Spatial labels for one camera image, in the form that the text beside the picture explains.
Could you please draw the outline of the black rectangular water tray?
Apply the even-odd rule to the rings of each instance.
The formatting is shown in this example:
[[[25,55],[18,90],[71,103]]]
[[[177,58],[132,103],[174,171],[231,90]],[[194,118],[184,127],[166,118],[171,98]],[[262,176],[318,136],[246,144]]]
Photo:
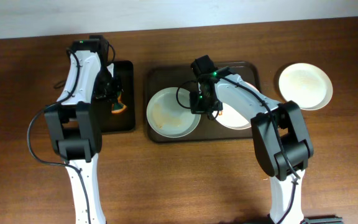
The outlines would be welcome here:
[[[135,128],[134,67],[131,61],[114,63],[114,76],[121,78],[121,102],[127,106],[125,111],[112,114],[112,101],[93,101],[93,108],[102,134],[130,132]]]

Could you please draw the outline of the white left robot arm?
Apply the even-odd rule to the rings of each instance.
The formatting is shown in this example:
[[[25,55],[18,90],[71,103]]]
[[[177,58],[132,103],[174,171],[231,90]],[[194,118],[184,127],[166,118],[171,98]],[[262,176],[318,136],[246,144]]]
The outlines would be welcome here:
[[[121,79],[108,59],[110,50],[112,45],[101,35],[74,41],[62,94],[44,111],[53,150],[70,176],[77,223],[106,222],[97,178],[102,136],[92,104],[105,101],[112,114],[127,109],[121,101]]]

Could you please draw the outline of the dark brown serving tray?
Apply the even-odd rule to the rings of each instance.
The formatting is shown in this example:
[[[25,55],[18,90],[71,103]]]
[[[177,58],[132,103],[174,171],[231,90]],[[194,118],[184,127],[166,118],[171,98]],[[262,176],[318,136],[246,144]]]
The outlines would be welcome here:
[[[245,82],[250,83],[256,89],[261,90],[259,75],[256,67],[250,62],[216,62],[215,66],[231,67]],[[144,100],[147,104],[158,91],[168,87],[179,87],[182,83],[195,79],[195,75],[189,65],[177,65],[172,67],[157,67],[152,69],[144,85]],[[147,126],[147,135],[156,143],[188,142],[188,141],[215,141],[226,139],[251,139],[250,128],[234,130],[224,127],[217,121],[211,121],[207,116],[202,115],[199,124],[190,134],[180,138],[167,138],[159,135]]]

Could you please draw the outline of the pale green plate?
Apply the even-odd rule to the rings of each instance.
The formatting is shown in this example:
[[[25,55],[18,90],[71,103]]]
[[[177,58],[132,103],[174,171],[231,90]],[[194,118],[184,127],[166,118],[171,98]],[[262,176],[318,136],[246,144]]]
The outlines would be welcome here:
[[[201,115],[193,114],[183,106],[190,105],[190,92],[178,87],[164,88],[154,94],[146,109],[148,124],[159,135],[167,138],[181,138],[198,126]]]

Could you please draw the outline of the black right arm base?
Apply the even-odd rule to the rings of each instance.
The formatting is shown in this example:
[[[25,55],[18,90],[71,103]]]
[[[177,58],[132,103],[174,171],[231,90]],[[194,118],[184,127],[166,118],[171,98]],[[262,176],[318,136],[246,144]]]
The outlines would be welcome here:
[[[323,217],[323,218],[303,218],[293,217],[291,215],[280,215],[280,216],[271,216],[269,215],[269,223],[274,224],[344,224],[344,220],[341,217]]]

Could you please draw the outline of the cream white plate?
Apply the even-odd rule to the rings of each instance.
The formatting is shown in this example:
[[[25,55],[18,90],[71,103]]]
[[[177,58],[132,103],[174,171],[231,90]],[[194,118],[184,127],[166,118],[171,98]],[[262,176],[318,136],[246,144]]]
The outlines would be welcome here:
[[[333,84],[319,67],[294,63],[283,69],[278,88],[285,101],[295,102],[302,110],[319,110],[333,97]]]

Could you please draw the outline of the green and orange sponge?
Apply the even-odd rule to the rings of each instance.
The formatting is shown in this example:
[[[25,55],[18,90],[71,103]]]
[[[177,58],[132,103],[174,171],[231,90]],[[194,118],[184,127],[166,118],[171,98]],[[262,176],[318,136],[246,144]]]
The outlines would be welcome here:
[[[122,114],[127,109],[127,106],[121,100],[122,100],[122,92],[120,91],[117,94],[117,100],[112,104],[111,107],[112,114]]]

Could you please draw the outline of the pinkish white plate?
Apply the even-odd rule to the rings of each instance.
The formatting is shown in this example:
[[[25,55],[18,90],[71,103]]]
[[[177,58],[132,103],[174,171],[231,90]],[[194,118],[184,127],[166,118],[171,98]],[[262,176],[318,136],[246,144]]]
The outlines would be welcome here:
[[[214,112],[213,115],[218,114],[218,123],[229,129],[250,128],[250,120],[262,109],[259,101],[252,94],[259,93],[256,87],[247,82],[240,82],[240,84],[247,87],[251,92],[225,80],[215,84],[217,98],[223,103],[223,110]]]

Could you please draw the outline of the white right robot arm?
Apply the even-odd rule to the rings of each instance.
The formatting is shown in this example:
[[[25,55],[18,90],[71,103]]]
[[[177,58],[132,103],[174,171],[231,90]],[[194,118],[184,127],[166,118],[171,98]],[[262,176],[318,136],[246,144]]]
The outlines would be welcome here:
[[[314,150],[300,107],[264,96],[229,67],[193,73],[199,88],[190,93],[193,114],[215,117],[229,105],[250,122],[255,157],[270,181],[270,221],[306,223],[301,184]]]

